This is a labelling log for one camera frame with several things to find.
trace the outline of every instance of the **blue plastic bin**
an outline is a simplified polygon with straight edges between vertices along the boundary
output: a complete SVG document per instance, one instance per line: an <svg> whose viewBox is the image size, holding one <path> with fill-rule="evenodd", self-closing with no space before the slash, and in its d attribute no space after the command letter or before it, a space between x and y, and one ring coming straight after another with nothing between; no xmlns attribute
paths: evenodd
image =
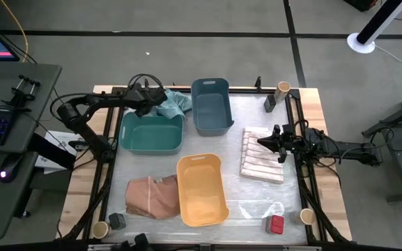
<svg viewBox="0 0 402 251"><path fill-rule="evenodd" d="M194 125L201 136L224 135L233 125L227 80L196 80L192 85L192 102Z"/></svg>
<svg viewBox="0 0 402 251"><path fill-rule="evenodd" d="M139 118L128 112L122 119L119 135L120 145L133 154L171 155L182 147L183 118L172 119L164 116Z"/></svg>

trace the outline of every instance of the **brown cloth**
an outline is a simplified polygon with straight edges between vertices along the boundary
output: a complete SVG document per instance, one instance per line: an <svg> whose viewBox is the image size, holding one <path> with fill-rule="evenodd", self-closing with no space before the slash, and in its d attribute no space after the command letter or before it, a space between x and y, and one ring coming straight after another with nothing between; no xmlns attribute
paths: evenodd
<svg viewBox="0 0 402 251"><path fill-rule="evenodd" d="M153 179L150 176L131 180L125 193L126 212L167 219L180 213L176 175Z"/></svg>

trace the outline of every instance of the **white cable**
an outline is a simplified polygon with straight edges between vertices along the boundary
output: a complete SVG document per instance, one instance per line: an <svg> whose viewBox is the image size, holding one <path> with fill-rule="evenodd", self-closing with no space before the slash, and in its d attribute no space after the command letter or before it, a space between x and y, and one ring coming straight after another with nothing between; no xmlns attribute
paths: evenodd
<svg viewBox="0 0 402 251"><path fill-rule="evenodd" d="M402 63L402 60L398 59L398 58L397 58L397 56L394 56L393 54L391 54L391 53L390 53L390 52L388 52L387 50L382 49L382 48L380 48L380 47L379 47L379 46L377 46L377 45L376 45L376 47L377 47L379 50L381 50L381 51L383 51L383 52L386 52L388 55L390 55L390 56L394 57L394 59L396 59L397 61L399 61L399 62L401 62L401 63Z"/></svg>

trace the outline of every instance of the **folded towel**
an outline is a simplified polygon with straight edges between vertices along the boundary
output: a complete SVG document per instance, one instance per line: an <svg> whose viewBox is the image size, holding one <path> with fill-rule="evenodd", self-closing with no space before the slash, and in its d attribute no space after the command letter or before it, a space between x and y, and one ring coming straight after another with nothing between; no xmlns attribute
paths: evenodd
<svg viewBox="0 0 402 251"><path fill-rule="evenodd" d="M283 165L278 163L279 154L273 153L256 141L271 134L267 128L244 128L240 170L242 176L283 183Z"/></svg>

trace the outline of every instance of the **small cup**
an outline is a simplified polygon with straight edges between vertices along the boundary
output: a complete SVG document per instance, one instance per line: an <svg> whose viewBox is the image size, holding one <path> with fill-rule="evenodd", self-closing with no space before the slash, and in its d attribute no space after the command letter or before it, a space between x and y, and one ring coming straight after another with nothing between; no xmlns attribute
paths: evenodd
<svg viewBox="0 0 402 251"><path fill-rule="evenodd" d="M291 85L288 82L280 82L278 83L278 87L275 90L275 102L278 104L284 100L291 89Z"/></svg>
<svg viewBox="0 0 402 251"><path fill-rule="evenodd" d="M94 224L92 228L92 235L94 238L102 239L110 235L111 233L111 226L109 226L106 222L97 222Z"/></svg>
<svg viewBox="0 0 402 251"><path fill-rule="evenodd" d="M291 222L297 225L312 225L315 222L315 213L309 208L292 212L290 217Z"/></svg>

